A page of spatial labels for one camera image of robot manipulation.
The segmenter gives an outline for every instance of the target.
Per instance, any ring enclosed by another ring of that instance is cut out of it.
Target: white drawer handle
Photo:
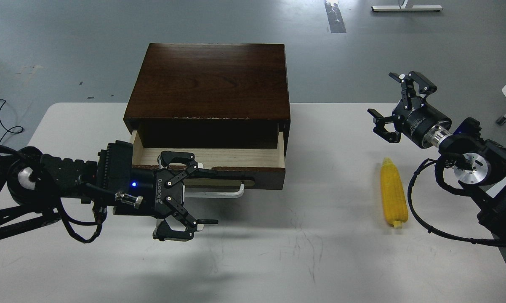
[[[226,199],[234,199],[240,198],[242,194],[244,194],[245,185],[240,184],[240,189],[236,192],[212,192],[212,191],[195,191],[195,192],[185,192],[184,198],[226,198]]]

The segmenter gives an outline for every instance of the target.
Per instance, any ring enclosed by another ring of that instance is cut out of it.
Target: corn
[[[408,220],[407,202],[399,171],[390,158],[384,158],[380,169],[380,186],[384,218],[394,228],[401,228]]]

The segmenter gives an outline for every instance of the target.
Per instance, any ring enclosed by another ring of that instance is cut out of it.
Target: robotic arm
[[[107,207],[115,215],[147,215],[157,219],[153,238],[158,240],[193,239],[204,224],[214,219],[196,219],[184,208],[184,179],[226,178],[221,172],[202,169],[192,153],[163,151],[158,157],[161,169],[132,167],[133,146],[116,141],[99,152],[99,161],[60,159],[42,154],[34,147],[15,151],[0,145],[0,191],[4,184],[19,206],[0,209],[0,240],[62,221],[68,234],[82,243],[90,243],[101,232]],[[172,163],[184,169],[170,167]],[[93,203],[93,222],[81,222],[65,211],[61,198],[79,198]],[[5,224],[28,213],[40,216]],[[184,231],[172,230],[166,218],[172,216]],[[76,234],[72,224],[96,226],[89,239]]]
[[[481,186],[496,184],[506,177],[506,148],[492,140],[483,140],[479,122],[469,117],[451,133],[451,119],[432,107],[426,98],[433,94],[437,87],[418,72],[408,75],[390,73],[390,77],[401,84],[401,100],[389,117],[383,117],[374,109],[368,109],[373,116],[373,132],[387,142],[397,143],[401,133],[405,134],[420,148],[435,146],[440,157],[427,164],[424,161],[414,174],[409,184],[409,206],[418,221],[429,232],[446,236],[426,224],[413,210],[411,205],[411,187],[417,175],[428,165],[434,164],[438,185],[452,194],[468,196],[480,208],[479,223],[499,237],[499,240],[467,239],[449,235],[449,238],[467,240],[492,246],[506,246],[506,185],[495,196],[490,197]],[[386,124],[393,123],[395,132],[388,132]],[[444,182],[444,169],[453,169],[459,180],[460,189],[453,188]]]

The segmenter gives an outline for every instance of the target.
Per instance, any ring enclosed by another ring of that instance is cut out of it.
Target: box top
[[[290,120],[282,44],[151,43],[124,120]]]

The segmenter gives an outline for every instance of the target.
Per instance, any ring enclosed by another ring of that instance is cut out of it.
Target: cylindrical motor
[[[420,148],[429,148],[432,146],[431,138],[428,136],[431,130],[436,126],[448,130],[451,127],[451,119],[431,105],[421,103],[420,98],[413,98],[412,102],[413,110],[405,109],[403,102],[399,102],[393,110],[393,115],[401,115],[405,120],[399,126],[401,129],[397,130],[405,134]]]

